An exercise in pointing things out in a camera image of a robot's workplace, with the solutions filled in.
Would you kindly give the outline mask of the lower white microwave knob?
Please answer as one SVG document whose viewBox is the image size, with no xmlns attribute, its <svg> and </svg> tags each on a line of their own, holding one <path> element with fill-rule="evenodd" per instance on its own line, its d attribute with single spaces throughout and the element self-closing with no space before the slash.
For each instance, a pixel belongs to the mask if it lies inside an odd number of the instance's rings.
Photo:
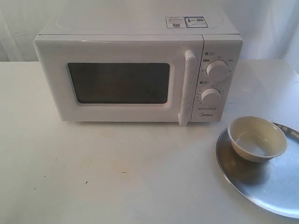
<svg viewBox="0 0 299 224">
<path fill-rule="evenodd" d="M 202 103 L 205 106 L 218 107 L 221 104 L 221 95 L 218 89 L 209 88 L 201 94 Z"/>
</svg>

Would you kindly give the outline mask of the white and blue label sticker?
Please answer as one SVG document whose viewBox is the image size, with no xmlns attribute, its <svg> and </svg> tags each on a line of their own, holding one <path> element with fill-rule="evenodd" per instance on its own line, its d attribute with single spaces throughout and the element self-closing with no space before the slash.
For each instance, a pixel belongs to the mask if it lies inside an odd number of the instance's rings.
<svg viewBox="0 0 299 224">
<path fill-rule="evenodd" d="M 167 28 L 208 28 L 203 16 L 166 17 Z"/>
</svg>

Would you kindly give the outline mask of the round silver metal tray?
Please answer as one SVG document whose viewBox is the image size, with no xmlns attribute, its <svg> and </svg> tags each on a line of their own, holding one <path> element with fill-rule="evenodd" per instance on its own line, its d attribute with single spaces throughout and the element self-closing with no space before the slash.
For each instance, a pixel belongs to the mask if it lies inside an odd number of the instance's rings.
<svg viewBox="0 0 299 224">
<path fill-rule="evenodd" d="M 255 205 L 289 218 L 299 218 L 299 132 L 277 125 L 287 139 L 287 150 L 267 162 L 250 162 L 233 149 L 228 131 L 216 143 L 216 157 L 226 180 Z"/>
</svg>

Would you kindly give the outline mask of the white microwave knob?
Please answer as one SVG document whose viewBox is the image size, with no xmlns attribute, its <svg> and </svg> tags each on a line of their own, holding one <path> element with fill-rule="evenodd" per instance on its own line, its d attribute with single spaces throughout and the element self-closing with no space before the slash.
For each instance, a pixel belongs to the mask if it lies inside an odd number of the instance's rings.
<svg viewBox="0 0 299 224">
<path fill-rule="evenodd" d="M 216 60 L 207 66 L 206 73 L 211 80 L 222 81 L 229 76 L 229 68 L 224 61 Z"/>
<path fill-rule="evenodd" d="M 202 103 L 205 106 L 218 107 L 221 104 L 221 95 L 218 89 L 209 88 L 201 94 Z"/>
</svg>

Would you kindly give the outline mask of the white microwave oven body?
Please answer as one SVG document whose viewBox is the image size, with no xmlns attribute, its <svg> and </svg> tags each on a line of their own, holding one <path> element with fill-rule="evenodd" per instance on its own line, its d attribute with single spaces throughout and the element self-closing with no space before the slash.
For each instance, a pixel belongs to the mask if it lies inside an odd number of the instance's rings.
<svg viewBox="0 0 299 224">
<path fill-rule="evenodd" d="M 165 18 L 172 16 L 203 16 L 208 28 L 167 28 Z M 101 7 L 75 5 L 52 20 L 39 35 L 102 37 L 201 35 L 205 43 L 190 122 L 220 121 L 242 48 L 241 36 L 220 10 L 207 8 L 200 11 L 194 6 L 174 12 L 163 6 L 129 10 L 114 4 Z M 229 76 L 222 81 L 211 80 L 206 73 L 207 66 L 216 60 L 224 61 L 229 68 Z M 209 88 L 218 89 L 220 92 L 222 101 L 218 107 L 205 106 L 202 103 L 201 94 Z"/>
</svg>

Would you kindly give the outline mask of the upper white microwave knob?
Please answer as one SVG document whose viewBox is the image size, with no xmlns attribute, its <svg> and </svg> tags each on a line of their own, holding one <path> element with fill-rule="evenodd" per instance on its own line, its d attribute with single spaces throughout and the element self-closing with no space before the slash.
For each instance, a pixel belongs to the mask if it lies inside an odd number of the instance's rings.
<svg viewBox="0 0 299 224">
<path fill-rule="evenodd" d="M 222 81 L 229 76 L 229 68 L 224 61 L 216 60 L 207 66 L 206 73 L 211 80 Z"/>
</svg>

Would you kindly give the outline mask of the cream ceramic bowl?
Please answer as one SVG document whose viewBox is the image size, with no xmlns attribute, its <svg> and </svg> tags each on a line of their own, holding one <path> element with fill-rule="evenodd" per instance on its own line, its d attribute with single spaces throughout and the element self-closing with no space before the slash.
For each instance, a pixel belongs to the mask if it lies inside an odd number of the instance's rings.
<svg viewBox="0 0 299 224">
<path fill-rule="evenodd" d="M 259 117 L 245 116 L 232 121 L 228 136 L 234 151 L 250 162 L 267 162 L 287 149 L 283 131 L 274 123 Z"/>
</svg>

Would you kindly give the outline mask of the white microwave door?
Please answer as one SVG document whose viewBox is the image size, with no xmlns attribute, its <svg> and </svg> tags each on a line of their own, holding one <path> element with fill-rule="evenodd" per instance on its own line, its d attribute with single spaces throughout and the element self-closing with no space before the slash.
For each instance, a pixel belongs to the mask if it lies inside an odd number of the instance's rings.
<svg viewBox="0 0 299 224">
<path fill-rule="evenodd" d="M 201 35 L 39 35 L 34 47 L 63 121 L 185 126 L 204 43 Z"/>
</svg>

